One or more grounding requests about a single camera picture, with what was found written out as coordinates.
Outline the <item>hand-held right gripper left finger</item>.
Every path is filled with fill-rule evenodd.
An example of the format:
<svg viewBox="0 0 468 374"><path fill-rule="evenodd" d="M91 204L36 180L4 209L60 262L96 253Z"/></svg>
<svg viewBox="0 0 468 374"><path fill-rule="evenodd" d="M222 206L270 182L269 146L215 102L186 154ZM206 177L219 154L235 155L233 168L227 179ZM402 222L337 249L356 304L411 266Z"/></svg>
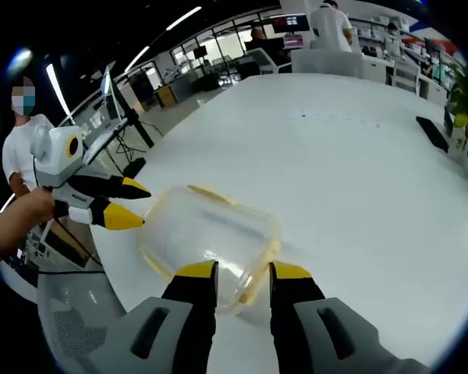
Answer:
<svg viewBox="0 0 468 374"><path fill-rule="evenodd" d="M150 297L109 326L95 351L96 373L205 373L216 331L218 262L180 269L161 297Z"/></svg>

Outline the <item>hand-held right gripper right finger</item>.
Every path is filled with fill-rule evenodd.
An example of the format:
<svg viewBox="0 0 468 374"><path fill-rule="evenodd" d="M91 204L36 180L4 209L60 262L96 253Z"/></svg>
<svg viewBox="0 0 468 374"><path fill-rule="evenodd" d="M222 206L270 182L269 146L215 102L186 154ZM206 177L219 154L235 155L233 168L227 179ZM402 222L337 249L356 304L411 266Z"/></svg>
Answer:
<svg viewBox="0 0 468 374"><path fill-rule="evenodd" d="M381 345L378 329L338 298L327 298L301 266L274 261L270 330L281 373L427 373Z"/></svg>

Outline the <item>person's left hand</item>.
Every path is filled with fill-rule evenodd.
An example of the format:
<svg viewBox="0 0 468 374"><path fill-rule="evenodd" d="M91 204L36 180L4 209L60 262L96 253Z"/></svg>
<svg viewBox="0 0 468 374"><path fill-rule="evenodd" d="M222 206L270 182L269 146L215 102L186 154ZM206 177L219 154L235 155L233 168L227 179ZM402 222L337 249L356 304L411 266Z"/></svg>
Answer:
<svg viewBox="0 0 468 374"><path fill-rule="evenodd" d="M36 224L68 215L68 205L54 199L50 189L37 187L23 196L27 213Z"/></svg>

